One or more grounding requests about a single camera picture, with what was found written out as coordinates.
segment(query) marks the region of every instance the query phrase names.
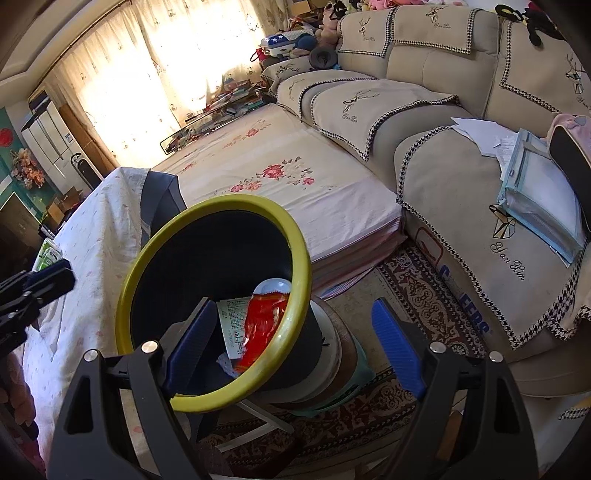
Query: metal leg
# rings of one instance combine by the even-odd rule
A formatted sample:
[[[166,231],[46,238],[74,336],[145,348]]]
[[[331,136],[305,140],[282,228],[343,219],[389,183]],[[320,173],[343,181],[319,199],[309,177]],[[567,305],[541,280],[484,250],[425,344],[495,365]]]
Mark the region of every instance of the metal leg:
[[[251,430],[250,432],[247,432],[243,435],[240,435],[239,437],[236,437],[235,439],[230,440],[229,442],[218,445],[217,449],[220,452],[226,452],[240,445],[244,445],[245,443],[262,437],[263,435],[272,432],[275,429],[283,430],[284,432],[287,432],[289,434],[294,433],[294,428],[290,424],[284,422],[281,419],[278,419],[274,415],[271,415],[265,409],[259,407],[258,405],[255,405],[250,400],[242,400],[238,402],[236,405],[240,407],[242,410],[247,411],[251,415],[254,415],[255,417],[261,420],[264,420],[266,423],[264,425],[261,425],[260,427],[257,427],[256,429]]]

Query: red round decoration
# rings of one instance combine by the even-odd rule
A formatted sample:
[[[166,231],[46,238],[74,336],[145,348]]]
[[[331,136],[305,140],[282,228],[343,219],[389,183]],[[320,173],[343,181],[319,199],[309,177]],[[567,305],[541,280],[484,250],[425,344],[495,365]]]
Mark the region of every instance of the red round decoration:
[[[0,147],[10,147],[13,140],[14,135],[12,134],[12,130],[9,128],[0,129]]]

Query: sofa backrest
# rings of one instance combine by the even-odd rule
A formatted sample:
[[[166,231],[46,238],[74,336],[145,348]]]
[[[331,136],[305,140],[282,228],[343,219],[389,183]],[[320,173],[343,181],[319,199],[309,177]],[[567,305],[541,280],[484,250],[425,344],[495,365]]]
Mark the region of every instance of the sofa backrest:
[[[485,119],[545,137],[553,112],[589,115],[591,82],[572,48],[542,32],[534,47],[522,23],[505,20]]]
[[[455,5],[402,6],[392,22],[387,78],[454,93],[483,118],[498,55],[493,12]]]
[[[386,78],[394,11],[370,10],[345,15],[340,20],[336,51],[343,70]]]

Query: carpet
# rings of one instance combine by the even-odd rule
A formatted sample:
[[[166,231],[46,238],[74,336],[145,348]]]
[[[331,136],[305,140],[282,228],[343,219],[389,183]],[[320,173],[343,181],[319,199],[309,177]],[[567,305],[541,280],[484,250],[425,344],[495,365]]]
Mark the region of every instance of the carpet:
[[[363,346],[376,378],[357,397],[312,419],[276,413],[294,426],[306,444],[280,476],[319,478],[372,462],[389,455],[404,434],[415,399],[400,387],[371,326],[371,306],[379,297],[385,297],[402,320],[419,325],[431,341],[443,342],[464,355],[486,353],[443,280],[416,245],[406,240],[360,282],[328,301]],[[217,445],[262,424],[254,419],[223,418],[202,442]],[[257,466],[292,441],[290,435],[275,430],[226,452],[225,458],[230,466]]]

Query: white paper in trash can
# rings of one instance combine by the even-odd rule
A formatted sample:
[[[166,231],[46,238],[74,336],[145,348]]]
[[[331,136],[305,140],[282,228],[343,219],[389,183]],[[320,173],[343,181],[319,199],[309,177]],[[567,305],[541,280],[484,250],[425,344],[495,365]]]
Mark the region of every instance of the white paper in trash can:
[[[242,358],[242,344],[244,342],[244,321],[248,310],[250,297],[239,299],[219,300],[217,314],[222,326],[223,341],[230,360]]]

